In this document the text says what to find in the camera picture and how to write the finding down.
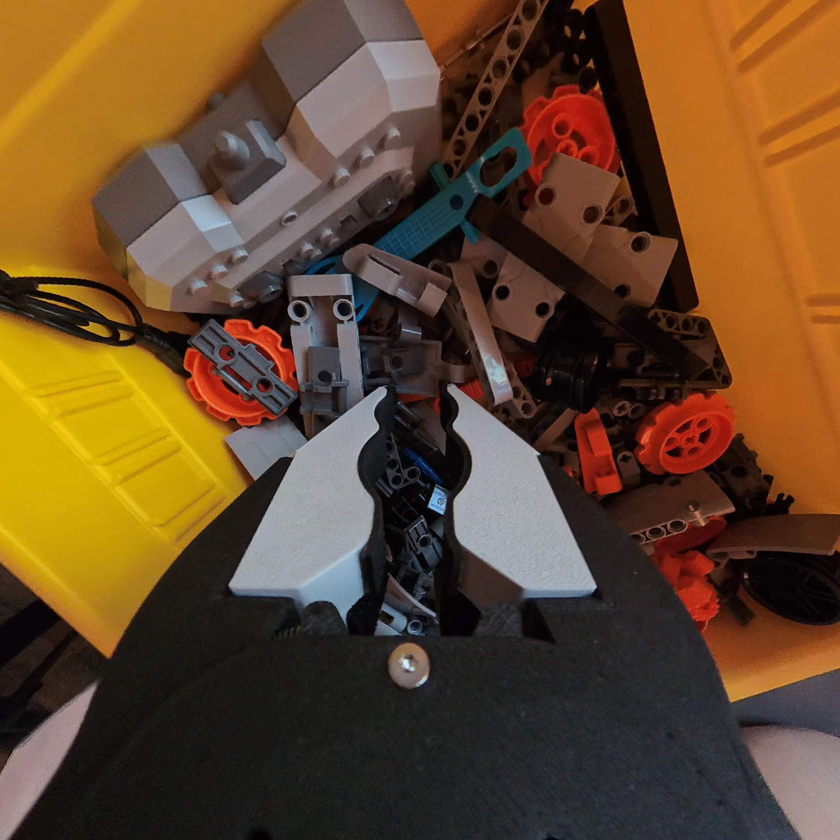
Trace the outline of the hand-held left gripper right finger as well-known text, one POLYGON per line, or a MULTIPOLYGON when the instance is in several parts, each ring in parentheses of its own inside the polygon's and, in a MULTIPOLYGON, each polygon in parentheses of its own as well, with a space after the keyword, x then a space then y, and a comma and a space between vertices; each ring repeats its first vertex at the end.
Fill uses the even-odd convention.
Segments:
POLYGON ((455 385, 441 407, 454 411, 451 451, 466 460, 447 507, 457 590, 481 611, 592 595, 595 579, 537 451, 455 385))

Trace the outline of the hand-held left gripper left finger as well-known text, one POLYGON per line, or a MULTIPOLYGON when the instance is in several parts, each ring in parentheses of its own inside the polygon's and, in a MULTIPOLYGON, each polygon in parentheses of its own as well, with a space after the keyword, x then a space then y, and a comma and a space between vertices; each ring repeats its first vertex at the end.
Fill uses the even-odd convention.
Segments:
POLYGON ((382 524, 375 482, 395 393, 379 387, 311 438, 290 461, 228 586, 236 595, 332 604, 349 623, 372 594, 372 539, 382 524))

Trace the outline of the yellow plastic bin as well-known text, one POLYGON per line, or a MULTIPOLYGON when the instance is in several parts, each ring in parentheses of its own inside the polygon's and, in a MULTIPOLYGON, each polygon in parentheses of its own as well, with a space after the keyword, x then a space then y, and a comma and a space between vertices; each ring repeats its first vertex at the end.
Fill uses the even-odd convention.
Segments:
MULTIPOLYGON (((291 5, 2 2, 2 269, 130 293, 91 197, 291 5)), ((838 2, 625 8, 738 427, 793 512, 838 513, 838 2)), ((2 312, 3 564, 110 654, 245 489, 227 432, 143 349, 2 312)))

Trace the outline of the pile of toy building parts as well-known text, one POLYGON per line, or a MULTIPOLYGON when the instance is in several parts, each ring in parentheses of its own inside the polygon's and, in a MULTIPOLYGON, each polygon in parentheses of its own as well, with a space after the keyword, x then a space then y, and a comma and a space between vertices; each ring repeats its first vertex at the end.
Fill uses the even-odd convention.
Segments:
MULTIPOLYGON (((564 85, 602 94, 620 152, 625 114, 612 100, 617 89, 602 15, 611 8, 625 25, 621 2, 570 13, 561 69, 593 75, 590 90, 564 85)), ((742 609, 745 561, 760 552, 838 553, 838 516, 789 513, 782 496, 770 504, 771 478, 736 429, 726 451, 696 472, 656 475, 639 464, 636 434, 646 415, 694 393, 722 396, 731 377, 707 319, 687 304, 677 311, 656 307, 677 242, 620 225, 620 211, 606 205, 606 177, 603 169, 557 153, 521 222, 502 210, 479 213, 478 243, 465 241, 464 258, 447 266, 443 309, 486 378, 447 386, 457 386, 535 449, 544 472, 541 455, 561 446, 565 472, 596 501, 607 501, 610 522, 637 545, 632 559, 645 552, 656 565, 653 553, 662 540, 680 552, 697 550, 715 564, 708 579, 718 599, 742 609)), ((394 385, 398 372, 396 355, 385 356, 386 350, 398 348, 375 336, 362 347, 362 372, 367 375, 372 362, 373 372, 382 373, 373 381, 380 387, 394 385)), ((437 411, 447 430, 454 411, 441 402, 437 411)), ((391 588, 405 577, 419 589, 410 600, 435 584, 434 620, 445 634, 466 633, 478 616, 507 615, 541 599, 481 611, 457 590, 447 507, 466 477, 466 455, 452 453, 446 434, 443 473, 420 466, 427 480, 444 478, 435 487, 446 501, 437 518, 444 530, 432 532, 430 549, 420 547, 425 520, 409 519, 416 512, 409 507, 402 513, 402 551, 393 562, 386 546, 396 529, 396 504, 404 499, 391 474, 402 461, 396 442, 385 438, 385 469, 374 485, 381 526, 372 556, 363 559, 372 562, 377 587, 348 615, 350 628, 371 626, 379 606, 385 632, 385 623, 397 618, 391 588)))

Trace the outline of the orange toy wheel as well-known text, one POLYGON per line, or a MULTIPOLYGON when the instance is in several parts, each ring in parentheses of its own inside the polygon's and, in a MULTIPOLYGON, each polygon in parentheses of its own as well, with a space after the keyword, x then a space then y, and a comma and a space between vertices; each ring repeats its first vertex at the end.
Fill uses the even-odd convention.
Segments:
POLYGON ((550 98, 536 98, 523 119, 521 133, 532 153, 527 171, 532 187, 539 186, 557 153, 617 173, 620 154, 599 91, 583 93, 577 85, 562 85, 550 98))
POLYGON ((704 469, 729 447, 734 411, 716 393, 694 393, 658 406, 641 423, 635 456, 656 475, 684 475, 704 469))
POLYGON ((245 319, 209 320, 188 340, 187 386, 215 417, 255 426, 298 396, 295 356, 281 336, 245 319))

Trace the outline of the orange toy gear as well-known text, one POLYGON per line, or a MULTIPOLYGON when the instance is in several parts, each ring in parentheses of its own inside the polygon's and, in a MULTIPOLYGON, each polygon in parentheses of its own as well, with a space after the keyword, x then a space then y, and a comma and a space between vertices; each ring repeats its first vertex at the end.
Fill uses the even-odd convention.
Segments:
POLYGON ((717 591, 708 579, 715 564, 697 550, 680 552, 666 546, 665 540, 656 544, 653 560, 674 587, 700 634, 705 634, 720 608, 717 591))

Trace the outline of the black toy wheel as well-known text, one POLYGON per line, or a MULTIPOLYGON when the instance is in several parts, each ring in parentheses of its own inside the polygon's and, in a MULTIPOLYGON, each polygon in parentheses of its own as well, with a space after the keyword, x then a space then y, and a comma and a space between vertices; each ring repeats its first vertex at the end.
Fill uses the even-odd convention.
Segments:
POLYGON ((811 626, 839 621, 839 553, 760 552, 742 567, 742 586, 782 618, 811 626))

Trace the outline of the teal brick separator tool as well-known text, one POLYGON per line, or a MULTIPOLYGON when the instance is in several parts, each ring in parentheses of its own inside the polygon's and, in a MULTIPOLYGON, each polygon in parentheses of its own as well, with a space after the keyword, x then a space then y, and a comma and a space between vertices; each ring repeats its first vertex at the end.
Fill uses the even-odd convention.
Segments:
POLYGON ((491 145, 465 174, 443 185, 440 192, 380 240, 378 249, 396 257, 414 259, 457 226, 465 226, 476 239, 477 231, 466 215, 478 196, 493 197, 524 173, 532 154, 519 129, 511 129, 491 145))

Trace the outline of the grey white toy motor block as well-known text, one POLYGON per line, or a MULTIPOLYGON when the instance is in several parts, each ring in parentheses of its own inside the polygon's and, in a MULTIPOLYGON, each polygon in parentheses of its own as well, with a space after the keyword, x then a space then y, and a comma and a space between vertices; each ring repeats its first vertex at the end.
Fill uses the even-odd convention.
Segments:
POLYGON ((270 299, 424 178, 439 153, 439 78, 404 2, 306 2, 239 85, 94 196, 100 244, 150 308, 270 299))

